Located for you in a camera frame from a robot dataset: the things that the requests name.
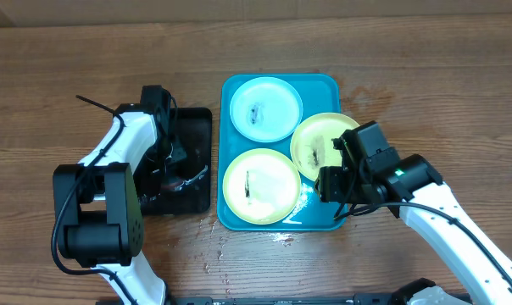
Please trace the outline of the yellow plate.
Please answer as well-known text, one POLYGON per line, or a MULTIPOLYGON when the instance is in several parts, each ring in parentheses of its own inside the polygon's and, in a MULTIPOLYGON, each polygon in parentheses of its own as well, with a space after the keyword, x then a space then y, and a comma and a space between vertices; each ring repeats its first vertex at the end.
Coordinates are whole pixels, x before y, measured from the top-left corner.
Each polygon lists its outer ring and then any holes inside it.
POLYGON ((332 140, 357 127, 355 120, 338 113, 320 113, 305 119, 293 132, 290 144, 291 159, 298 171, 315 181, 321 167, 340 166, 342 156, 332 140))
POLYGON ((252 225, 284 219, 298 203, 301 178, 293 162, 269 148, 255 148, 237 156, 222 179, 227 207, 252 225))

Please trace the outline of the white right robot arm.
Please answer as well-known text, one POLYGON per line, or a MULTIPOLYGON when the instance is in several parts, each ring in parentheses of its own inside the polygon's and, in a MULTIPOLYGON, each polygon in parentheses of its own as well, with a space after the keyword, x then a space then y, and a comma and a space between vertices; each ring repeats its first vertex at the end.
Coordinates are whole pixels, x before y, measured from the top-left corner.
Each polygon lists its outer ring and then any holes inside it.
POLYGON ((319 170, 322 202, 338 202, 336 220, 388 208, 417 232, 477 304, 512 304, 512 261, 462 209, 442 176, 418 154, 381 171, 371 158, 319 170))

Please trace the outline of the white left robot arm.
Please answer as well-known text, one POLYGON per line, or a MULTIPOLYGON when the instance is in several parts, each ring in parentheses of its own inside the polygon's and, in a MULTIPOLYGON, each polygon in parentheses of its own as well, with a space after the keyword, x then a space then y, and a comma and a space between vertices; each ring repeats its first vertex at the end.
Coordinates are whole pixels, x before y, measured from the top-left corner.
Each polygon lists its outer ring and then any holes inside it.
POLYGON ((53 172, 51 254, 68 275, 100 274, 124 304, 165 304, 167 286, 142 252, 144 223, 134 173, 164 139, 167 115, 122 104, 98 146, 53 172))

